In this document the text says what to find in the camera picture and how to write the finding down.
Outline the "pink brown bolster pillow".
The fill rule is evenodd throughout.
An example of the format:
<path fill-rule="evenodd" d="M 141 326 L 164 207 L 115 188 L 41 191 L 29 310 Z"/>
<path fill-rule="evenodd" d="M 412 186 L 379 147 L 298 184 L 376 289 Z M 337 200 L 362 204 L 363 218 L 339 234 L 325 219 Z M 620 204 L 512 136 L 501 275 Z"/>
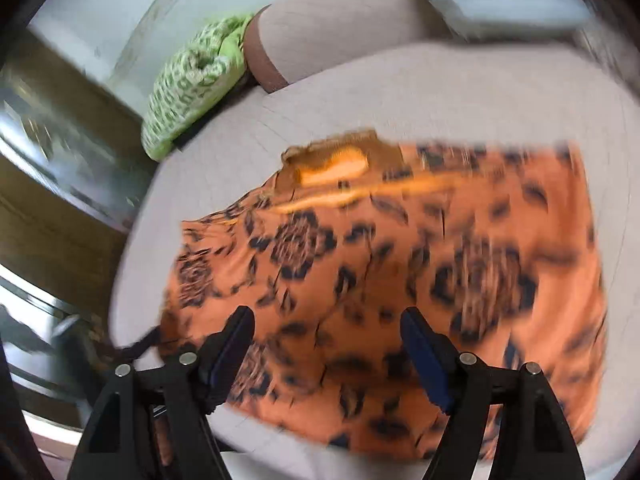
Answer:
<path fill-rule="evenodd" d="M 427 0 L 276 0 L 248 24 L 244 56 L 272 93 L 376 52 L 450 37 Z"/>

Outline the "orange black floral blouse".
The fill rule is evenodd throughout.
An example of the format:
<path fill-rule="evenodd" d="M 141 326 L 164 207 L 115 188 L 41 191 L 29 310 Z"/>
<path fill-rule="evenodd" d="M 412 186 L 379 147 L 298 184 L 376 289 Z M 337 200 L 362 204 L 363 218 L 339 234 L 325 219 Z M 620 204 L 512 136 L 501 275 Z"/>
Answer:
<path fill-rule="evenodd" d="M 582 155 L 372 131 L 289 148 L 262 186 L 183 222 L 158 352 L 199 346 L 239 306 L 256 328 L 228 401 L 268 424 L 430 457 L 446 419 L 401 344 L 401 312 L 416 307 L 491 366 L 538 363 L 582 440 L 606 339 Z"/>

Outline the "pink quilted mattress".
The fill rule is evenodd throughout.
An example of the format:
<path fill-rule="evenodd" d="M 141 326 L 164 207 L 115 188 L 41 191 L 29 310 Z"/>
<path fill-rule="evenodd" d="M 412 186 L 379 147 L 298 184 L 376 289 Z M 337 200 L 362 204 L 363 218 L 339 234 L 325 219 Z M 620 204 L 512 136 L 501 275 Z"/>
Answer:
<path fill-rule="evenodd" d="M 614 477 L 639 439 L 639 105 L 567 47 L 422 42 L 274 93 L 244 91 L 158 166 L 112 291 L 114 343 L 156 324 L 183 220 L 257 188 L 290 146 L 357 129 L 389 141 L 578 144 L 608 292 L 598 411 L 579 451 L 589 478 Z"/>

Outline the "wooden door with glass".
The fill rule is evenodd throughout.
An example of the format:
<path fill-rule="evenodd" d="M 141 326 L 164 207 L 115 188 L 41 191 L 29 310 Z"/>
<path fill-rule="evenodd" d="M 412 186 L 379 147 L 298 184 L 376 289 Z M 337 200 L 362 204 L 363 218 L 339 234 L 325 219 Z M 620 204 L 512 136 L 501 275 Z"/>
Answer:
<path fill-rule="evenodd" d="M 33 32 L 2 44 L 2 347 L 22 408 L 70 428 L 89 415 L 119 260 L 155 172 L 140 126 Z"/>

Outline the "green patterned folded blanket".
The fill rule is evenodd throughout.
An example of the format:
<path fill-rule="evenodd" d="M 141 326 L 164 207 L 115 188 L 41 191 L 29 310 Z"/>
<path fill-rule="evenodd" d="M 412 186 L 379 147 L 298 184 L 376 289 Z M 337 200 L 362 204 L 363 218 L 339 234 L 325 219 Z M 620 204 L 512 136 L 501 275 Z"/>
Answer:
<path fill-rule="evenodd" d="M 252 18 L 236 14 L 207 24 L 162 67 L 141 130 L 142 148 L 154 162 L 243 78 L 244 36 Z"/>

